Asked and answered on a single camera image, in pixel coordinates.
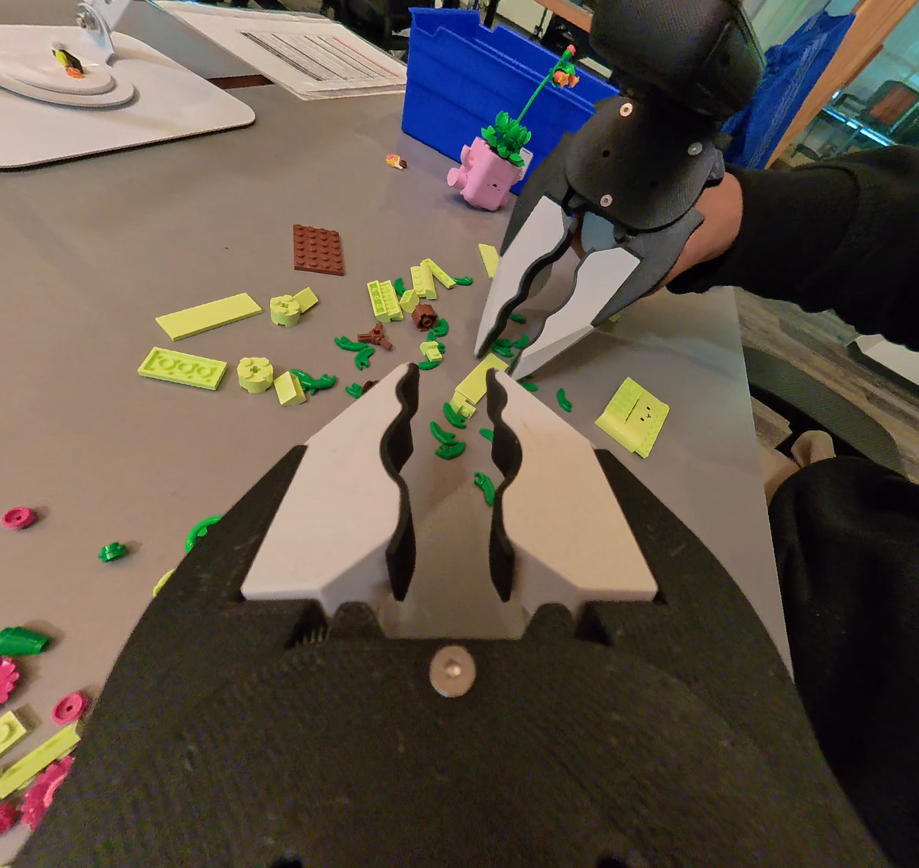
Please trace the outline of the lime tile with face print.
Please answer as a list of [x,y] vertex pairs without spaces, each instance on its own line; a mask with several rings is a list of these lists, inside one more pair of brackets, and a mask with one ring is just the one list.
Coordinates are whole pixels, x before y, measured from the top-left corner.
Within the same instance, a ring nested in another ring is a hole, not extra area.
[[652,440],[657,436],[667,414],[669,405],[661,402],[647,391],[642,391],[635,406],[626,420],[626,430],[630,436],[643,442],[647,438]]

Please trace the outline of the scatter of green leaf pieces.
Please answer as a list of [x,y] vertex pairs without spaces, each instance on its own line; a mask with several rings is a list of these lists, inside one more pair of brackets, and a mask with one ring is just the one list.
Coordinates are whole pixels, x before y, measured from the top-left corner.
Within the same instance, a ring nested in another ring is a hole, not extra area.
[[[399,281],[402,281],[402,279],[397,279],[396,284],[399,283]],[[425,332],[425,338],[422,341],[436,338],[444,346],[442,339],[449,332],[449,324],[445,318],[440,316],[439,319],[440,322],[436,327],[428,332]],[[354,354],[354,363],[356,369],[366,370],[370,368],[370,360],[375,353],[374,347],[382,347],[383,340],[388,340],[385,334],[386,330],[384,326],[385,323],[378,321],[371,332],[359,336],[354,340],[351,340],[346,336],[341,336],[335,338],[335,344],[340,349],[348,350]],[[492,345],[492,353],[509,364],[511,358],[517,356],[517,354],[522,351],[524,345],[528,344],[530,344],[530,339],[526,334],[522,334],[515,340],[499,338],[496,343]],[[423,360],[419,363],[418,368],[423,371],[430,371],[440,367],[442,361],[438,364],[425,363],[423,356]],[[362,397],[365,391],[370,391],[370,388],[372,388],[374,384],[374,381],[370,380],[366,381],[365,383],[354,382],[346,387],[346,393],[353,399],[359,399]],[[466,420],[462,417],[459,417],[451,410],[449,402],[445,403],[443,411],[446,423],[448,425],[451,425],[453,428],[457,429],[466,428]],[[465,451],[466,442],[463,440],[457,440],[457,435],[453,433],[452,430],[447,431],[444,429],[439,424],[439,422],[431,422],[430,430],[432,435],[438,441],[438,447],[435,451],[435,455],[438,458],[443,460],[453,460],[461,456]],[[487,503],[491,506],[494,500],[494,486],[489,479],[489,476],[485,473],[476,472],[474,479],[476,485],[483,489],[483,493],[486,494]]]

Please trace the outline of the brown and lime brick assembly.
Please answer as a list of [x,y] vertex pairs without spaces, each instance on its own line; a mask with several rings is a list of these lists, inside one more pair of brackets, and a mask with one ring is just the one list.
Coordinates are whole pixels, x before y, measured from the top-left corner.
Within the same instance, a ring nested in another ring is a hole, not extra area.
[[643,442],[637,442],[637,440],[631,437],[626,430],[628,415],[641,396],[642,391],[647,390],[635,380],[627,377],[605,407],[604,412],[596,420],[595,424],[630,452],[634,452],[642,458],[647,458],[656,442],[660,430],[653,440],[647,438]]

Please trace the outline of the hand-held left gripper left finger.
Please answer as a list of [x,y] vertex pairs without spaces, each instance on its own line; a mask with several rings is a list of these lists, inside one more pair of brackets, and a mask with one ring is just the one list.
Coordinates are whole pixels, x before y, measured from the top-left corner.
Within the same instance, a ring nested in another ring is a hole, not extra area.
[[246,599],[404,600],[415,531],[400,472],[413,451],[419,368],[398,366],[305,445],[251,565]]

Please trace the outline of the person's tan trousers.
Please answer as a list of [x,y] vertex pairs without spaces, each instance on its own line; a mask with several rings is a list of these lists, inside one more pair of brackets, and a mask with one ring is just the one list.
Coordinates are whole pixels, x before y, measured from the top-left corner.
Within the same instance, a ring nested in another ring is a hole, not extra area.
[[791,444],[790,456],[774,448],[758,446],[764,494],[769,505],[780,486],[798,470],[835,457],[831,435],[823,430],[806,431]]

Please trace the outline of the pink toy figure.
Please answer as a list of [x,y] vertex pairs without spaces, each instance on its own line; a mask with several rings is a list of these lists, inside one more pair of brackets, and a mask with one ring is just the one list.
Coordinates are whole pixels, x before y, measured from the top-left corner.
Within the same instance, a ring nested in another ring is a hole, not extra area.
[[563,90],[577,84],[579,77],[572,62],[575,53],[575,45],[566,47],[519,116],[512,118],[508,112],[499,112],[471,146],[463,147],[461,165],[449,171],[447,183],[459,190],[468,204],[495,211],[507,203],[510,188],[520,179],[525,166],[521,151],[532,136],[523,117],[546,86]]

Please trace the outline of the person's right hand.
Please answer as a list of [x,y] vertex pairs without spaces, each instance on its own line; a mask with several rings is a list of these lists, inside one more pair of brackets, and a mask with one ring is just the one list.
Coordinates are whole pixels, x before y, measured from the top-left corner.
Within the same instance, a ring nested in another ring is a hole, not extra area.
[[733,245],[740,232],[743,213],[739,180],[727,172],[720,184],[702,193],[695,209],[703,215],[703,223],[687,240],[671,271],[658,284],[658,288],[666,286],[696,265],[717,259]]

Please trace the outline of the long lime tile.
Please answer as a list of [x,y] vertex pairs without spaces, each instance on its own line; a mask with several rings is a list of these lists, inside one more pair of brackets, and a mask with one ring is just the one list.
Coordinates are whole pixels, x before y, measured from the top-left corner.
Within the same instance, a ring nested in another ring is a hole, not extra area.
[[490,353],[483,359],[457,386],[470,402],[477,404],[486,393],[486,375],[489,369],[504,371],[508,364],[498,356]]

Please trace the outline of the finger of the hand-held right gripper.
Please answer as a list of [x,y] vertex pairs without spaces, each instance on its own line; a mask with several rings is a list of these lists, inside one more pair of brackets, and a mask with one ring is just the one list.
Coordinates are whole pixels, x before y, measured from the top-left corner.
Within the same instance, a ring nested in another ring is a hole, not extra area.
[[587,255],[575,273],[569,298],[548,316],[534,342],[522,350],[511,373],[512,379],[520,380],[534,373],[590,334],[597,315],[638,264],[639,259],[625,248]]
[[475,356],[486,356],[510,314],[529,296],[535,277],[569,248],[575,216],[542,197],[499,258],[479,325]]

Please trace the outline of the lime smooth tile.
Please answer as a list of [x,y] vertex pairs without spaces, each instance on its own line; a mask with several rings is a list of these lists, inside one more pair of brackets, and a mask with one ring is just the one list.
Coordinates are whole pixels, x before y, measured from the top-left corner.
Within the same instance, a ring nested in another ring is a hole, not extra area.
[[171,341],[177,342],[217,327],[257,316],[262,312],[262,307],[249,294],[240,293],[158,316],[155,322]]

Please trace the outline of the blue bin with printed tag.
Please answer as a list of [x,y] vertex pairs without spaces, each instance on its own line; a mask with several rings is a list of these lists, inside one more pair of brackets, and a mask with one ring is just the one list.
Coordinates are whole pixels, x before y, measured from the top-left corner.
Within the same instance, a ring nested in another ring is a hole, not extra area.
[[[558,58],[505,26],[486,28],[476,11],[413,8],[403,131],[458,160],[499,112],[519,115]],[[534,169],[565,132],[576,132],[594,104],[617,88],[577,69],[572,89],[547,86],[523,117]]]

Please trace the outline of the person's right forearm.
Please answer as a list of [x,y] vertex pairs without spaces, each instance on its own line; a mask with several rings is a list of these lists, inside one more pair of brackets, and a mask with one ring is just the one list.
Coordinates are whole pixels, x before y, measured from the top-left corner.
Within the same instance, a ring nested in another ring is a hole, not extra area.
[[729,166],[740,232],[672,293],[734,286],[918,347],[918,152],[884,147],[791,170]]

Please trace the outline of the stack of lime bricks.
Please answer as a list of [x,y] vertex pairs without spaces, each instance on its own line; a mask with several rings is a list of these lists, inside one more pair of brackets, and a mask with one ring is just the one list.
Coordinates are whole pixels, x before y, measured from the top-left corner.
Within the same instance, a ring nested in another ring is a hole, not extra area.
[[469,280],[454,278],[431,259],[423,259],[419,265],[410,268],[408,283],[371,281],[367,284],[367,290],[375,319],[386,324],[401,321],[421,301],[437,299],[436,282],[450,289],[459,285],[460,281]]

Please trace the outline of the printed paper sheet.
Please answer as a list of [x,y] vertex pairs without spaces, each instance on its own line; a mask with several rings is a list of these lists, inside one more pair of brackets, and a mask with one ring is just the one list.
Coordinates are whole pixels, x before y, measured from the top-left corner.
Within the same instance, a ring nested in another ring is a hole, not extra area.
[[405,91],[404,63],[322,15],[176,0],[155,6],[302,100]]

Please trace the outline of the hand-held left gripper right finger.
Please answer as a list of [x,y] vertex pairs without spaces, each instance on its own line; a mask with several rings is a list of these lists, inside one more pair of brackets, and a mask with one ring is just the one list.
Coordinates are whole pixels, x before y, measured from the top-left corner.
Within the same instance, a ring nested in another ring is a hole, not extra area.
[[489,559],[502,601],[574,616],[589,601],[652,600],[658,587],[589,440],[505,372],[486,376],[495,494]]

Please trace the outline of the white stand base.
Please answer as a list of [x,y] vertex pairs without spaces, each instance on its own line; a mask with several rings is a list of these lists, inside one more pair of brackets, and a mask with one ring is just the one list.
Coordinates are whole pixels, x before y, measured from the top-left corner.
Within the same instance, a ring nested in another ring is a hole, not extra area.
[[[1,168],[246,127],[254,112],[155,49],[115,31],[133,0],[81,0],[76,25],[1,27]],[[81,60],[71,79],[52,46]]]

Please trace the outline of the large brown studded plate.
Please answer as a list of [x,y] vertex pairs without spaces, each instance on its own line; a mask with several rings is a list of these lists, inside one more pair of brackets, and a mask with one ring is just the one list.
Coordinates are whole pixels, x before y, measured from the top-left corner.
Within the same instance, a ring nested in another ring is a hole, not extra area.
[[323,275],[346,274],[339,231],[294,224],[293,268]]

